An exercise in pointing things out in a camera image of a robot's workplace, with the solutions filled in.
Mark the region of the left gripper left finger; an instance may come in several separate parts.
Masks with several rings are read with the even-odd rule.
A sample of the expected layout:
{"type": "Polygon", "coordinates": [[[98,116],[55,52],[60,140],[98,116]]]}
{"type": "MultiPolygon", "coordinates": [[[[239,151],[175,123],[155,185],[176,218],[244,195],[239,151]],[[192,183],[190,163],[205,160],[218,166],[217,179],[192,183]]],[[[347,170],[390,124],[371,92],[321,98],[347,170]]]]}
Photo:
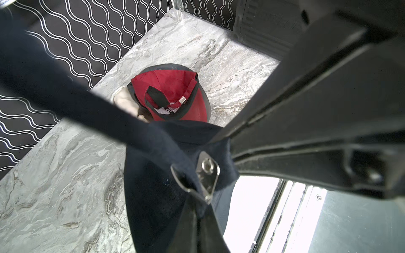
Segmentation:
{"type": "Polygon", "coordinates": [[[197,253],[198,245],[196,204],[188,197],[167,253],[197,253]]]}

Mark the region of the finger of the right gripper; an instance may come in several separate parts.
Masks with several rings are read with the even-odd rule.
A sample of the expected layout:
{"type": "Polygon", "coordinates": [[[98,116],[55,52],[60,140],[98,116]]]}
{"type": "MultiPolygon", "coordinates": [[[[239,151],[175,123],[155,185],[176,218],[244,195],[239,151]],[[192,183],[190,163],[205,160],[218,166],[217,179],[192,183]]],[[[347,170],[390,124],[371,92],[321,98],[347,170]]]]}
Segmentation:
{"type": "Polygon", "coordinates": [[[404,131],[266,149],[233,157],[239,172],[374,199],[405,195],[404,131]]]}
{"type": "Polygon", "coordinates": [[[235,158],[405,150],[405,31],[343,13],[310,24],[217,136],[235,158]]]}

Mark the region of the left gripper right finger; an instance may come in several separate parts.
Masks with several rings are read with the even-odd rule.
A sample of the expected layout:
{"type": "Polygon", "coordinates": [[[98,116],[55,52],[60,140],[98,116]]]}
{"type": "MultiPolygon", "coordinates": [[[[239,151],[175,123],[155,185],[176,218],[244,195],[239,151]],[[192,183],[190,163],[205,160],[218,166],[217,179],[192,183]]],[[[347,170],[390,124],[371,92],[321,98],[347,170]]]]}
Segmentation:
{"type": "Polygon", "coordinates": [[[212,206],[208,206],[197,226],[198,253],[230,253],[223,239],[212,206]]]}

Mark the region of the navy baseball cap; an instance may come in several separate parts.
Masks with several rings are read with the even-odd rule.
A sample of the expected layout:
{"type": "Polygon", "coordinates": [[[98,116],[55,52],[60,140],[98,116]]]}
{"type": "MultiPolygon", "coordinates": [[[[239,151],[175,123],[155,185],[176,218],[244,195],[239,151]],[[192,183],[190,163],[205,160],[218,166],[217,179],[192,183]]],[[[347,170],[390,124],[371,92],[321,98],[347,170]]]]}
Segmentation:
{"type": "Polygon", "coordinates": [[[224,235],[239,173],[220,127],[197,121],[145,123],[72,81],[1,12],[1,85],[59,116],[126,144],[124,194],[135,249],[166,253],[188,197],[197,225],[212,206],[224,235]]]}

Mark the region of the red baseball cap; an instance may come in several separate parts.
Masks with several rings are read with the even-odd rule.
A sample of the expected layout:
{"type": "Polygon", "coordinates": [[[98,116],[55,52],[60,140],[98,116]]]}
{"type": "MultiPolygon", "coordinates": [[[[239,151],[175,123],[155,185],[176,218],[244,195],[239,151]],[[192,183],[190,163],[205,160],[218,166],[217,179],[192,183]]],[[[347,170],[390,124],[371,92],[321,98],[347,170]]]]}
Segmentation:
{"type": "Polygon", "coordinates": [[[179,64],[160,64],[142,70],[127,85],[132,99],[154,121],[208,122],[211,104],[198,74],[179,64]]]}

